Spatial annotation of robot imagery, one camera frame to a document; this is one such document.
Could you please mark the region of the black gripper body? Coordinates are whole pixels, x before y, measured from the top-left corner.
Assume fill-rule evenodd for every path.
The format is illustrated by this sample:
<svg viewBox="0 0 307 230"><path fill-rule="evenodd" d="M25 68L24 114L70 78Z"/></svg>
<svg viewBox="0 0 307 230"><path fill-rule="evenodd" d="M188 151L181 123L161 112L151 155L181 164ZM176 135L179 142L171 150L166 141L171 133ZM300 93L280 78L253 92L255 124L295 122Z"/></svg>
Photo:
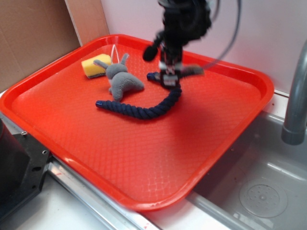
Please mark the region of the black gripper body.
<svg viewBox="0 0 307 230"><path fill-rule="evenodd" d="M211 27L211 11L205 0L159 0L158 4L164 8L164 28L142 58L150 62L160 51L161 63L175 66L182 63L183 46L201 39Z"/></svg>

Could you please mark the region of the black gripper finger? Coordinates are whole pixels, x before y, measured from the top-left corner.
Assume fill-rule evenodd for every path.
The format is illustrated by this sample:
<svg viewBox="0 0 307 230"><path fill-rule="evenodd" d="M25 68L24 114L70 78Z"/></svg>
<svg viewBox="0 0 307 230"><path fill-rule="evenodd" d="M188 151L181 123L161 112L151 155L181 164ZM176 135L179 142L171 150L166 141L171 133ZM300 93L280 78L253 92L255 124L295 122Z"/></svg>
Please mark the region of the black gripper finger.
<svg viewBox="0 0 307 230"><path fill-rule="evenodd" d="M179 87L179 80L181 77L181 69L182 69L183 65L182 62L178 62L176 64L172 64L167 66L167 86L169 88L178 88Z"/></svg>
<svg viewBox="0 0 307 230"><path fill-rule="evenodd" d="M168 76L168 69L166 63L159 61L159 69L160 69L160 83L162 87L166 86L166 79Z"/></svg>

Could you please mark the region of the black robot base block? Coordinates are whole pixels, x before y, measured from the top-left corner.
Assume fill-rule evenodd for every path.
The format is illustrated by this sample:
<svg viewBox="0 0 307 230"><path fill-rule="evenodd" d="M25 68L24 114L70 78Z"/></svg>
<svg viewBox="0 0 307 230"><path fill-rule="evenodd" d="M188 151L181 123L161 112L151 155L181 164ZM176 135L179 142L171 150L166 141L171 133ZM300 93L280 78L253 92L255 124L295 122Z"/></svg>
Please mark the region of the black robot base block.
<svg viewBox="0 0 307 230"><path fill-rule="evenodd" d="M49 149L32 135L13 135L0 122L1 221L41 192L49 159Z"/></svg>

